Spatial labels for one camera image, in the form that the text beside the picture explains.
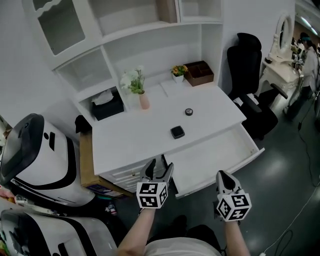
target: brown box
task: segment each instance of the brown box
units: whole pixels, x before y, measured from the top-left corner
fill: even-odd
[[[188,72],[184,77],[192,86],[213,82],[215,74],[205,61],[201,60],[185,65],[188,68]]]
[[[113,198],[134,196],[133,193],[95,175],[91,132],[80,134],[80,179],[83,187],[97,194]]]

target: armrest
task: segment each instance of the armrest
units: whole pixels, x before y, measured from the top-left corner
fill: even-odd
[[[272,83],[270,84],[270,86],[273,89],[276,89],[282,97],[284,97],[285,99],[288,99],[288,95],[278,85]]]
[[[261,112],[262,112],[261,108],[258,107],[258,106],[256,105],[256,103],[255,103],[252,99],[249,98],[248,95],[246,95],[246,94],[241,94],[241,95],[239,96],[239,98],[240,98],[240,100],[242,100],[243,104],[246,104],[246,105],[247,105],[249,108],[251,108],[254,112],[256,112],[256,113],[261,113]]]

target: black office chair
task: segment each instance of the black office chair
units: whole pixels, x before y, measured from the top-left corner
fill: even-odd
[[[242,106],[236,104],[246,116],[242,123],[252,138],[263,139],[278,123],[276,115],[268,107],[278,94],[286,99],[287,94],[276,84],[271,84],[272,89],[255,98],[256,105],[247,94],[254,94],[259,87],[261,43],[259,39],[247,33],[238,33],[239,43],[227,51],[227,58],[232,78],[231,100],[240,98]]]

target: flower vase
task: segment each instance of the flower vase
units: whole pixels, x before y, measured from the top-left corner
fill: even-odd
[[[145,91],[143,91],[142,94],[139,94],[139,100],[140,100],[141,108],[143,110],[147,110],[148,108],[150,108],[150,103]]]
[[[172,74],[172,78],[177,84],[181,84],[184,81],[183,75],[175,76],[174,74]]]

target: tissue box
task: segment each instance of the tissue box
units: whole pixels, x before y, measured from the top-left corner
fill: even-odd
[[[124,111],[124,104],[119,92],[115,91],[112,93],[112,95],[113,99],[105,104],[96,105],[94,102],[92,102],[91,113],[98,121]]]

